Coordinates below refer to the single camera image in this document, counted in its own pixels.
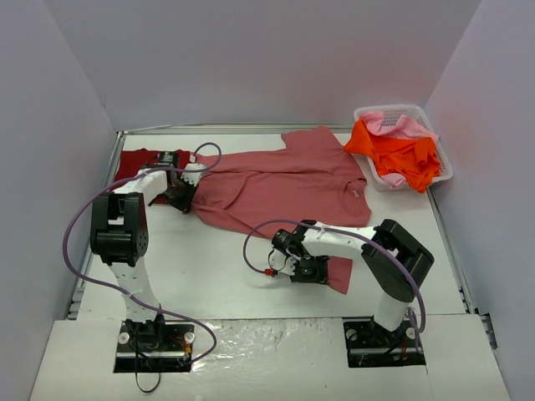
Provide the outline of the salmon pink t-shirt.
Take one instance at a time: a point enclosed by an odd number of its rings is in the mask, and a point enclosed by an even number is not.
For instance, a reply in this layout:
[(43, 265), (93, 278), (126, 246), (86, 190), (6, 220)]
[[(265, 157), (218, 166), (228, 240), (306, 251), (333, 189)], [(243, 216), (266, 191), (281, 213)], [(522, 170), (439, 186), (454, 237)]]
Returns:
[(225, 230), (248, 234), (257, 228), (266, 239), (302, 220), (367, 226), (371, 209), (364, 173), (334, 134), (318, 127), (281, 138), (281, 150), (199, 156), (213, 168), (201, 178), (193, 212)]

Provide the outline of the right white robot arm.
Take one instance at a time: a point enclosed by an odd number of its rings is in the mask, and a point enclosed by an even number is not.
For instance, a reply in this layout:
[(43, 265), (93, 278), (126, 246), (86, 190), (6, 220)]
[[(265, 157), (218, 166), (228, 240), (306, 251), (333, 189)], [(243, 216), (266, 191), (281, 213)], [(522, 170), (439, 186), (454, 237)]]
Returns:
[(370, 325), (372, 338), (382, 345), (400, 336), (409, 305), (422, 302), (420, 287), (435, 262), (430, 251), (391, 219), (362, 228), (305, 220), (293, 231), (278, 230), (272, 247), (266, 273), (285, 274), (292, 282), (327, 285), (335, 258), (361, 256), (383, 290)]

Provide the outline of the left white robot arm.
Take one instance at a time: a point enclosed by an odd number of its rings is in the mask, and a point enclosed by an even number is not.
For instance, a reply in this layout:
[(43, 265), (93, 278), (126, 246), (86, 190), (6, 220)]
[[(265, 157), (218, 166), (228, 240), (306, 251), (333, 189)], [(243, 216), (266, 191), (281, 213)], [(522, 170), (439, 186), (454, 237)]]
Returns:
[(126, 332), (130, 343), (144, 350), (162, 348), (169, 331), (145, 268), (146, 208), (164, 202), (189, 213), (203, 168), (189, 151), (124, 151), (115, 180), (133, 180), (99, 195), (92, 204), (91, 251), (126, 290)]

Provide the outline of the folded dark red t-shirt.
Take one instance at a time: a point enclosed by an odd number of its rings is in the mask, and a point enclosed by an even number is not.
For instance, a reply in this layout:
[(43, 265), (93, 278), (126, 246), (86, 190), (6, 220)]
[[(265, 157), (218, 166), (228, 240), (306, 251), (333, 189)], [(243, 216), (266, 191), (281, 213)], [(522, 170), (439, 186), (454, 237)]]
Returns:
[(141, 193), (146, 206), (167, 204), (165, 191), (181, 179), (181, 173), (196, 157), (189, 151), (123, 151), (115, 181), (120, 185), (113, 192), (127, 195)]

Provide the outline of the orange t-shirt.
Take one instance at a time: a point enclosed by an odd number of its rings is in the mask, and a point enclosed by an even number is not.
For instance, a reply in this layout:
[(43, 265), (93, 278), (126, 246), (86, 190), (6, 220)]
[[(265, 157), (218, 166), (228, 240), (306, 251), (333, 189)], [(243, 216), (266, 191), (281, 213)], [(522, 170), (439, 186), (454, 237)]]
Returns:
[(419, 193), (440, 176), (441, 162), (431, 139), (400, 140), (372, 135), (359, 119), (344, 151), (368, 157), (389, 188), (408, 185)]

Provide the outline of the light pink t-shirt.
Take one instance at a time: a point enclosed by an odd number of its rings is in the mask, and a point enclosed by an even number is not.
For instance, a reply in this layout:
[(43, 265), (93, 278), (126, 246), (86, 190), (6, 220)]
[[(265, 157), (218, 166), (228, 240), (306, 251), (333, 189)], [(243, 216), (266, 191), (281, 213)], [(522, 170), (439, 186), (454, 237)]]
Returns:
[(407, 114), (401, 114), (397, 118), (389, 117), (385, 111), (372, 110), (359, 115), (365, 128), (375, 136), (400, 140), (431, 139), (434, 143), (439, 140), (439, 135), (427, 129)]

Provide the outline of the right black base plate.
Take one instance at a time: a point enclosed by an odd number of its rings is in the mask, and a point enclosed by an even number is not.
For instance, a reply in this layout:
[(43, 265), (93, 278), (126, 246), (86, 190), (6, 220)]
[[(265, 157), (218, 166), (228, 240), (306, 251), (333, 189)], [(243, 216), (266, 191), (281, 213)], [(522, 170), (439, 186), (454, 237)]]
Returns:
[(425, 366), (408, 320), (390, 332), (372, 318), (343, 320), (347, 362), (350, 368), (403, 368)]

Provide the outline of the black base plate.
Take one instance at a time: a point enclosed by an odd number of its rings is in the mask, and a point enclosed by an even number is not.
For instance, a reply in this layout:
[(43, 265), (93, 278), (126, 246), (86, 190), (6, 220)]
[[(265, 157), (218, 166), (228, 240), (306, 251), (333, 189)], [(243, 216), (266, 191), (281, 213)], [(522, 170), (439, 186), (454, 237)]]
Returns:
[(195, 328), (192, 324), (168, 322), (158, 345), (147, 345), (138, 335), (135, 352), (134, 331), (122, 322), (115, 351), (114, 373), (189, 373)]
[(347, 362), (350, 368), (403, 368), (425, 366), (408, 320), (390, 332), (372, 318), (343, 320)]

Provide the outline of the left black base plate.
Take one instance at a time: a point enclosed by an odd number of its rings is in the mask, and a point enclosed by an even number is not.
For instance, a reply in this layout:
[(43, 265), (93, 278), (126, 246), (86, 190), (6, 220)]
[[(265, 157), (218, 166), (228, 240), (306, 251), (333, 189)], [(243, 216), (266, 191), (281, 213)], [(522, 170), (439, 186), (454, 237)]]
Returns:
[(138, 335), (135, 352), (134, 331), (122, 322), (115, 351), (114, 373), (189, 373), (195, 328), (192, 324), (168, 322), (158, 345), (147, 345)]

